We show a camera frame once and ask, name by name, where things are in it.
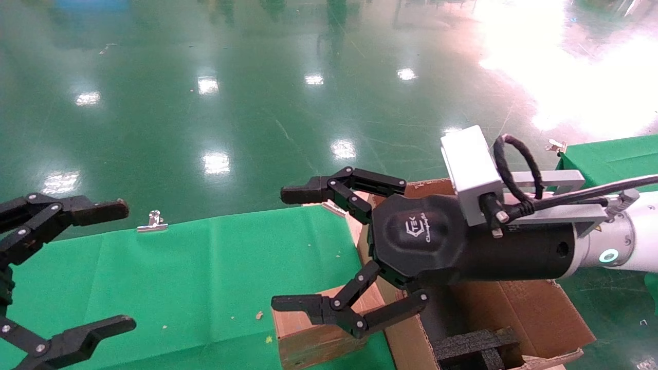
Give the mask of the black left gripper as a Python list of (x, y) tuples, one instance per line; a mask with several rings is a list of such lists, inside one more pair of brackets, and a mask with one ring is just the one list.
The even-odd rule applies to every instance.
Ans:
[[(1, 309), (12, 304), (14, 281), (9, 265), (20, 265), (69, 227), (125, 219), (129, 206), (122, 199), (96, 203), (85, 196), (54, 198), (31, 193), (1, 204)], [(136, 321), (119, 314), (69, 328), (44, 339), (2, 316), (1, 337), (26, 353), (15, 369), (62, 369), (89, 360), (99, 343), (134, 330)]]

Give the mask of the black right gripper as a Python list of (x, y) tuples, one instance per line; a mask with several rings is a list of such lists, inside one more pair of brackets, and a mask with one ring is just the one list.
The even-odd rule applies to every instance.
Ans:
[[(272, 309), (300, 311), (312, 325), (335, 325), (362, 339), (415, 316), (429, 301), (426, 291), (419, 289), (402, 300), (358, 314), (353, 304), (380, 275), (397, 287), (409, 287), (414, 281), (552, 280), (564, 276), (573, 263), (576, 237), (569, 224), (531, 226), (505, 231), (496, 238), (485, 224), (468, 225), (456, 197), (400, 196), (406, 185), (401, 178), (346, 166), (331, 176), (313, 176), (300, 187), (282, 187), (284, 204), (331, 200), (361, 224), (370, 224), (370, 252), (375, 261), (362, 267), (334, 297), (277, 295), (271, 299)], [(387, 198), (372, 210), (356, 191)]]

